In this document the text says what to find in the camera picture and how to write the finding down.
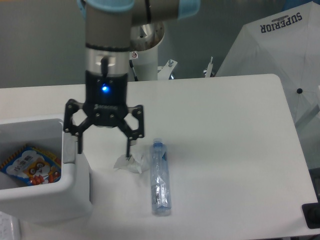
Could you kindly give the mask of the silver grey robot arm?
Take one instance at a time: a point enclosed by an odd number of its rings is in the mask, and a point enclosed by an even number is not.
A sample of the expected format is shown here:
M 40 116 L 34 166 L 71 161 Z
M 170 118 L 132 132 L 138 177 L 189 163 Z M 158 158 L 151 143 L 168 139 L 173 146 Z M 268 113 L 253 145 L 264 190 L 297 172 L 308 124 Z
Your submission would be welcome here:
M 195 15 L 198 0 L 85 0 L 85 101 L 65 105 L 63 130 L 77 138 L 90 126 L 119 128 L 127 147 L 145 136 L 144 107 L 127 106 L 133 27 Z

